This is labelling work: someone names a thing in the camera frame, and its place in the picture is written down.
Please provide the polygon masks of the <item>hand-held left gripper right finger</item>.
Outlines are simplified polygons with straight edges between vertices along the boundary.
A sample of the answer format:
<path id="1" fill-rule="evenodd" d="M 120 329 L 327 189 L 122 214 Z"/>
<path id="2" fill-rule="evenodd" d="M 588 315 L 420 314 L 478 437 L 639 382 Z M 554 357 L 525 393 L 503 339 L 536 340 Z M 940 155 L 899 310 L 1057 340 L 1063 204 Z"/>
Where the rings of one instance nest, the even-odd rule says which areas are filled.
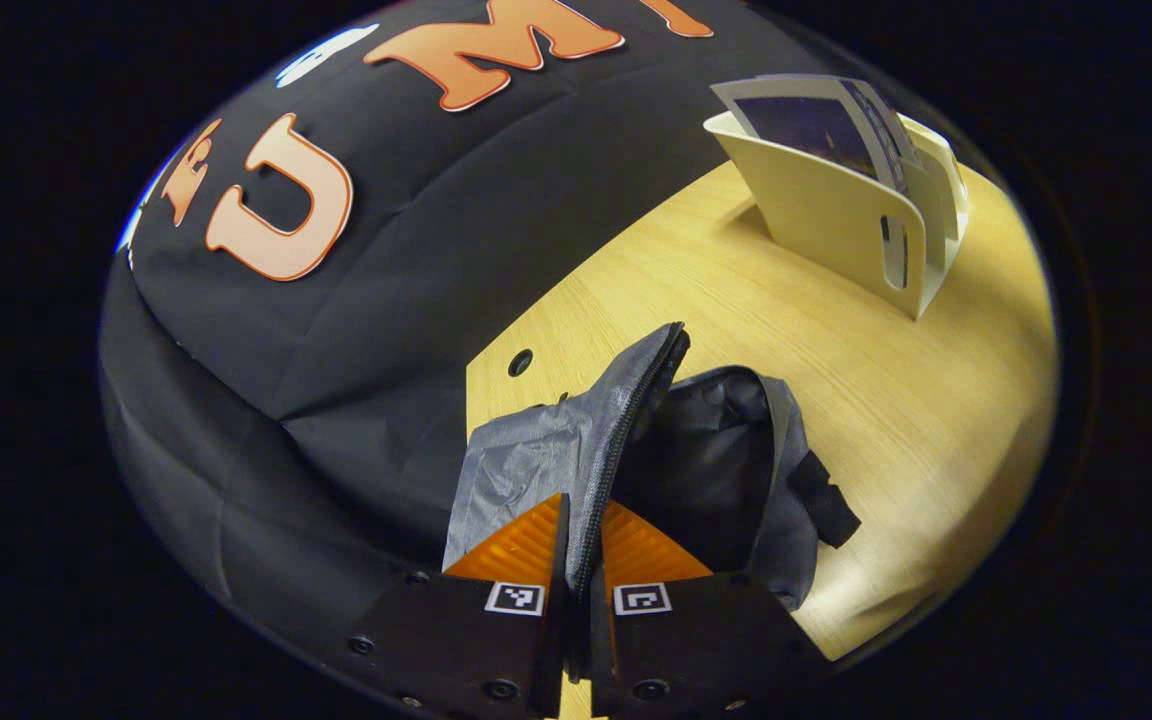
<path id="1" fill-rule="evenodd" d="M 621 503 L 591 598 L 596 717 L 781 719 L 829 670 L 763 579 L 710 570 Z"/>

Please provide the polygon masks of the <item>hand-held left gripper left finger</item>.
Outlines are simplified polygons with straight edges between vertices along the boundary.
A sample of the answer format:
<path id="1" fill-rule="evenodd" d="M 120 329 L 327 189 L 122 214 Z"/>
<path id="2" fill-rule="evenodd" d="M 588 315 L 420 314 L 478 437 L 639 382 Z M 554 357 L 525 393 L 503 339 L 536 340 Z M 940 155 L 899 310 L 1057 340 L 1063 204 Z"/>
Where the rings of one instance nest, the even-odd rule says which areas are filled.
<path id="1" fill-rule="evenodd" d="M 444 571 L 407 571 L 346 637 L 346 670 L 419 719 L 561 710 L 570 498 L 556 493 Z"/>

